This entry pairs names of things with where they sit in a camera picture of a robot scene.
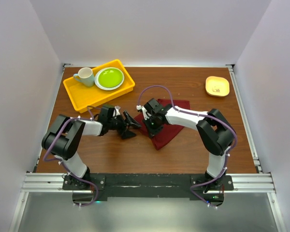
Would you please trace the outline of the dark red cloth napkin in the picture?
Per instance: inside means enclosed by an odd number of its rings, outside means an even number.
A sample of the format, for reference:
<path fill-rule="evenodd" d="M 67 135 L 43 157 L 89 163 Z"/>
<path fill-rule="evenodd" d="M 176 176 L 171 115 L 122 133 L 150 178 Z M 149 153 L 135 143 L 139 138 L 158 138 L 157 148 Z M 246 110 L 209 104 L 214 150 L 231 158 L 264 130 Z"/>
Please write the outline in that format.
<path fill-rule="evenodd" d="M 190 102 L 186 100 L 174 100 L 175 106 L 184 108 L 184 109 L 190 109 Z M 139 129 L 140 133 L 146 137 L 148 136 L 148 131 L 143 123 L 143 114 L 139 113 L 134 118 L 138 123 L 141 124 L 141 128 Z M 165 147 L 174 137 L 176 137 L 179 132 L 183 129 L 183 126 L 179 125 L 165 125 L 163 126 L 163 129 L 160 133 L 155 135 L 153 138 L 151 138 L 151 142 L 156 150 L 160 150 L 163 147 Z"/>

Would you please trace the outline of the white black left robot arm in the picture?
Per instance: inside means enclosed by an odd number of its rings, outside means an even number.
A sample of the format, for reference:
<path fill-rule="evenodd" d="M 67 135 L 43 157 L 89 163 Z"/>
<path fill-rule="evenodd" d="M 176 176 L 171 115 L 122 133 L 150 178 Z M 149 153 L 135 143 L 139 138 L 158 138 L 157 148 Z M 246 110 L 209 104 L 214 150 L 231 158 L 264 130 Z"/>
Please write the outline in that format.
<path fill-rule="evenodd" d="M 136 136 L 130 127 L 139 129 L 141 124 L 127 111 L 120 113 L 119 106 L 109 104 L 103 105 L 100 112 L 91 114 L 90 118 L 59 115 L 42 139 L 42 148 L 46 150 L 43 161 L 58 161 L 79 189 L 96 190 L 90 180 L 90 169 L 77 152 L 82 136 L 103 136 L 108 131 L 117 131 L 121 139 L 129 139 Z"/>

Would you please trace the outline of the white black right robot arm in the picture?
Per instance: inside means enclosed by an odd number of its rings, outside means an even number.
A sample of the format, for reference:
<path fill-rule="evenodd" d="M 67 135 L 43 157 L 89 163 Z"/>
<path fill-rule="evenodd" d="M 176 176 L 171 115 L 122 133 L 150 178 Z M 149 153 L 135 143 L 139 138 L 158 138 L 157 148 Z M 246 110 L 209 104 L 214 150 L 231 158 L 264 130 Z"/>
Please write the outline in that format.
<path fill-rule="evenodd" d="M 237 135 L 219 110 L 192 111 L 173 103 L 163 106 L 155 99 L 143 106 L 137 105 L 136 109 L 143 114 L 143 123 L 150 138 L 158 135 L 165 125 L 182 126 L 197 131 L 209 152 L 205 184 L 212 190 L 223 184 L 222 176 L 227 170 L 228 155 L 237 143 Z"/>

